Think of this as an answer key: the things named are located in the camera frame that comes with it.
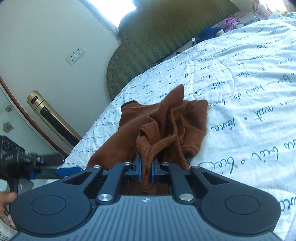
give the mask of white bedsheet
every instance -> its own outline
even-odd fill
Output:
[[[85,168],[117,131],[123,103],[157,103],[179,84],[185,87],[185,99],[209,102],[207,135],[191,164],[274,195],[282,208],[275,233],[285,239],[296,212],[293,18],[232,30],[137,76],[96,120],[64,166]]]

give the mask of flower decoration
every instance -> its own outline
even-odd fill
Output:
[[[12,125],[9,122],[4,123],[2,130],[6,133],[10,132],[13,129]]]
[[[11,105],[8,105],[8,106],[5,107],[5,110],[7,112],[13,111],[13,107]]]

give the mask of window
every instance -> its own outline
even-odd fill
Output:
[[[116,39],[119,39],[120,20],[136,9],[132,0],[80,0],[80,2]]]

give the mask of sunlight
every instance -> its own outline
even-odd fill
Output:
[[[127,13],[136,10],[132,0],[89,0],[117,28]]]
[[[281,12],[287,10],[283,0],[267,0],[266,5],[269,12]]]

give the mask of blue cloth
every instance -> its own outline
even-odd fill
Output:
[[[216,37],[216,33],[223,28],[215,27],[215,28],[206,28],[200,34],[200,40],[207,40]]]

